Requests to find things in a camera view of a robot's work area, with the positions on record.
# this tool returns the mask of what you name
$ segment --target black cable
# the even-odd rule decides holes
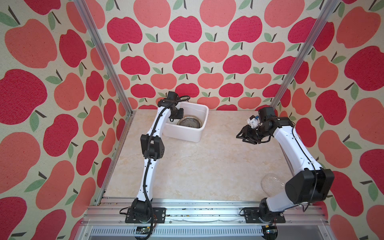
[[[305,212],[305,211],[307,211],[307,208],[309,207],[310,203],[312,202],[313,194],[314,194],[314,192],[315,192],[315,190],[316,190],[316,185],[317,185],[317,173],[316,173],[316,169],[315,169],[315,167],[314,167],[312,161],[311,161],[310,158],[307,156],[307,154],[305,154],[304,150],[301,148],[299,142],[297,141],[297,139],[296,139],[296,137],[295,137],[295,135],[294,135],[294,133],[293,133],[293,129],[294,129],[294,127],[295,127],[296,124],[295,124],[294,122],[292,122],[292,123],[293,123],[293,127],[292,127],[292,135],[293,135],[293,138],[294,138],[295,141],[297,142],[297,145],[299,145],[301,151],[304,153],[304,155],[306,156],[306,158],[308,159],[308,161],[311,162],[312,167],[313,167],[313,170],[314,170],[314,176],[315,176],[315,182],[314,182],[313,192],[312,192],[311,198],[310,198],[310,200],[309,200],[309,202],[308,202],[308,205],[307,205],[307,207],[306,207],[305,209],[304,209],[304,205],[302,205],[302,206],[303,206],[303,212]]]
[[[312,167],[313,167],[313,170],[314,170],[315,181],[314,181],[314,187],[313,187],[313,192],[312,192],[311,198],[310,198],[310,200],[308,202],[308,205],[305,208],[305,210],[304,210],[304,206],[303,206],[303,212],[307,211],[307,208],[309,207],[310,203],[312,202],[313,194],[314,194],[314,191],[316,190],[316,185],[317,185],[317,173],[316,173],[316,170],[314,168],[313,163],[311,163],[311,164],[312,164]]]
[[[149,138],[148,138],[148,144],[147,144],[147,157],[146,157],[146,158],[148,159],[148,163],[147,163],[147,167],[146,167],[146,170],[145,170],[145,173],[144,173],[143,192],[144,192],[145,199],[146,199],[146,201],[147,201],[148,204],[149,204],[149,208],[150,208],[150,210],[151,210],[151,216],[153,216],[153,208],[152,208],[152,203],[151,203],[151,201],[149,200],[148,195],[147,195],[147,190],[146,190],[146,186],[147,186],[147,185],[146,185],[146,183],[147,183],[147,174],[148,174],[149,165],[151,164],[151,158],[150,158],[150,156],[149,156],[149,148],[150,148],[150,146],[151,146],[152,136],[153,136],[153,134],[156,132],[156,126],[157,126],[157,124],[158,124],[158,122],[159,122],[159,120],[160,120],[160,117],[161,117],[162,114],[164,113],[164,111],[165,111],[167,108],[171,107],[173,104],[175,104],[175,103],[179,103],[179,102],[187,101],[187,100],[189,100],[190,98],[191,98],[190,96],[181,96],[181,97],[179,97],[178,100],[171,102],[171,103],[168,104],[165,108],[163,108],[163,109],[161,110],[161,112],[159,113],[159,115],[158,115],[158,117],[157,117],[157,119],[156,119],[156,121],[155,121],[155,124],[153,125],[152,132],[151,132],[151,134],[150,134],[150,136],[149,136]],[[136,238],[136,239],[140,239],[140,240],[147,240],[147,239],[150,237],[150,235],[152,234],[152,231],[153,231],[153,217],[151,217],[151,226],[150,226],[150,228],[149,228],[149,232],[148,232],[147,236],[144,237],[144,238],[140,238],[140,237],[139,237],[139,238],[135,237],[135,238]]]

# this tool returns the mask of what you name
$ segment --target wall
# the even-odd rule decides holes
[[[0,12],[0,239],[73,239],[126,114],[73,2]]]
[[[216,110],[270,104],[320,13],[312,0],[97,1],[133,109],[156,108],[168,91]]]
[[[292,101],[277,107],[313,157],[334,171],[324,203],[339,240],[384,239],[383,3],[341,2],[325,26],[334,25],[331,44],[306,57],[310,74],[292,82]]]

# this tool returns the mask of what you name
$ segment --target white basket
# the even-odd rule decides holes
[[[168,119],[163,130],[163,135],[191,142],[199,142],[203,135],[205,124],[207,123],[208,107],[206,105],[189,102],[180,102],[177,106],[184,108],[184,116],[194,115],[200,119],[203,125],[201,128],[184,127],[177,125],[179,119],[175,119],[173,122]]]

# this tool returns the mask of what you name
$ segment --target table surface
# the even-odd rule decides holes
[[[136,197],[144,169],[140,136],[157,110],[137,110],[105,197]],[[292,178],[278,141],[252,145],[237,139],[255,111],[209,111],[200,142],[162,136],[165,146],[155,174],[153,197],[190,200],[260,201],[261,180],[274,173]]]

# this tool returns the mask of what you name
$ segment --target stainless steel bowl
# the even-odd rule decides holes
[[[202,123],[199,118],[193,115],[186,115],[182,119],[179,120],[177,125],[184,127],[193,127],[193,128],[201,128]]]

